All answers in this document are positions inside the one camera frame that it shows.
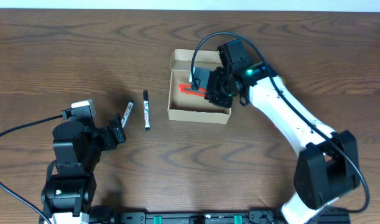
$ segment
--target white background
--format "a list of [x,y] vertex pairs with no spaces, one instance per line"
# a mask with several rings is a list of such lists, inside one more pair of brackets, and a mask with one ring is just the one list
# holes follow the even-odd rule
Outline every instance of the white background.
[[380,12],[380,0],[0,0],[0,8]]

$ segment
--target green object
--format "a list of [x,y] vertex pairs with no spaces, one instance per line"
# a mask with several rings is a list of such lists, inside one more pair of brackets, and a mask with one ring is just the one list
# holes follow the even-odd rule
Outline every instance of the green object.
[[162,224],[162,217],[154,217],[154,224]]
[[242,215],[234,216],[234,224],[242,224]]

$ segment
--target cable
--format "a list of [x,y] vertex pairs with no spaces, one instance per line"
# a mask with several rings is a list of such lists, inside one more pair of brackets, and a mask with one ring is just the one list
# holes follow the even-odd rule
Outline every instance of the cable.
[[[12,131],[16,131],[18,129],[26,128],[26,127],[33,126],[33,125],[40,124],[40,123],[44,123],[46,121],[51,121],[51,120],[57,119],[57,118],[62,118],[62,115],[54,116],[54,117],[51,117],[51,118],[46,118],[46,119],[43,119],[43,120],[40,120],[40,121],[35,121],[35,122],[29,123],[29,124],[23,124],[23,125],[15,127],[15,128],[8,129],[7,131],[3,131],[2,133],[0,133],[0,137],[4,136],[5,134],[8,134],[8,133],[10,133]],[[33,209],[35,212],[37,212],[48,224],[52,224],[52,222],[46,217],[46,215],[45,215],[44,212],[42,212],[34,204],[32,204],[29,201],[27,201],[25,198],[21,197],[19,194],[17,194],[14,191],[12,191],[10,188],[8,188],[6,185],[4,185],[1,181],[0,181],[0,188],[2,188],[3,190],[5,190],[7,193],[11,194],[16,199],[20,200],[22,203],[26,204],[28,207],[30,207],[31,209]]]
[[270,66],[268,66],[267,64],[267,61],[266,59],[264,58],[263,54],[260,52],[260,50],[246,37],[243,37],[239,34],[235,34],[233,32],[227,32],[227,31],[222,31],[222,32],[216,32],[216,33],[213,33],[213,34],[210,34],[208,35],[207,37],[205,37],[199,44],[198,46],[196,47],[195,51],[194,51],[194,54],[193,54],[193,57],[192,57],[192,61],[191,61],[191,76],[192,76],[192,80],[195,80],[194,79],[194,72],[193,72],[193,68],[194,68],[194,62],[195,62],[195,56],[197,55],[197,52],[199,51],[199,49],[201,48],[202,44],[205,43],[206,40],[208,40],[209,38],[211,37],[214,37],[216,35],[232,35],[232,36],[235,36],[243,41],[245,41],[247,44],[249,44],[252,49],[257,53],[257,55],[259,56],[259,58],[262,60],[262,62],[266,65],[266,68],[267,68],[267,72],[269,74],[269,78],[270,78],[270,81],[271,81],[271,84],[272,86],[276,89],[276,92],[278,93],[279,97],[282,98],[282,100],[288,105],[288,107],[304,122],[306,123],[313,131],[315,131],[317,134],[319,134],[323,139],[325,139],[332,147],[333,149],[339,153],[341,156],[343,156],[348,162],[349,164],[352,166],[352,168],[356,171],[357,175],[359,176],[360,178],[360,181],[364,187],[364,192],[365,192],[365,202],[364,202],[364,205],[360,208],[360,209],[357,209],[357,210],[348,210],[347,208],[337,208],[337,207],[330,207],[332,209],[335,209],[335,210],[339,210],[339,211],[342,211],[342,212],[348,212],[348,213],[361,213],[363,211],[365,211],[367,208],[368,208],[368,205],[369,205],[369,201],[371,200],[371,195],[369,193],[369,188],[368,188],[368,184],[366,183],[366,180],[364,178],[364,175],[361,173],[361,171],[357,168],[357,166],[354,164],[354,162],[346,155],[346,153],[344,153],[327,135],[325,135],[324,133],[322,133],[318,128],[316,128],[305,116],[303,116],[290,102],[289,100],[284,96],[284,94],[282,93],[282,91],[280,91],[278,89],[278,86],[276,85],[274,79],[273,79],[273,76],[272,76],[272,72],[271,72],[271,69],[270,69]]

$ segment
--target pen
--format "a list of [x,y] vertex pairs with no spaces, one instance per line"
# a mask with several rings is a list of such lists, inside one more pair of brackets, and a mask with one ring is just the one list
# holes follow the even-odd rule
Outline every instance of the pen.
[[133,102],[132,100],[127,104],[126,111],[125,111],[125,113],[123,114],[123,117],[122,117],[122,120],[121,120],[122,128],[125,127],[125,124],[126,124],[126,122],[127,122],[127,118],[129,117],[129,114],[130,114],[130,111],[131,111],[132,108],[133,108],[133,105],[134,105],[134,102]]
[[149,102],[148,102],[148,91],[144,90],[142,92],[142,95],[144,97],[144,122],[146,131],[150,130],[150,109],[149,109]]

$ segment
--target wood grain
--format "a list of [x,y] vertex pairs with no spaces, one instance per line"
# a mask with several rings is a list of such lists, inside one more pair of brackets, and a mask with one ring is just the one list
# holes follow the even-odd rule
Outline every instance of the wood grain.
[[[93,205],[148,211],[278,207],[294,193],[296,156],[260,111],[233,106],[227,125],[169,121],[169,57],[220,30],[253,40],[318,118],[358,140],[371,189],[353,223],[380,223],[380,14],[0,9],[0,132],[54,116],[93,99],[106,125],[129,99],[149,90],[152,129],[142,107],[127,143],[103,155]],[[204,46],[214,50],[228,37]],[[0,179],[42,206],[54,160],[51,121],[0,139]],[[362,205],[361,189],[338,204]],[[0,189],[0,223],[36,223],[37,215]]]

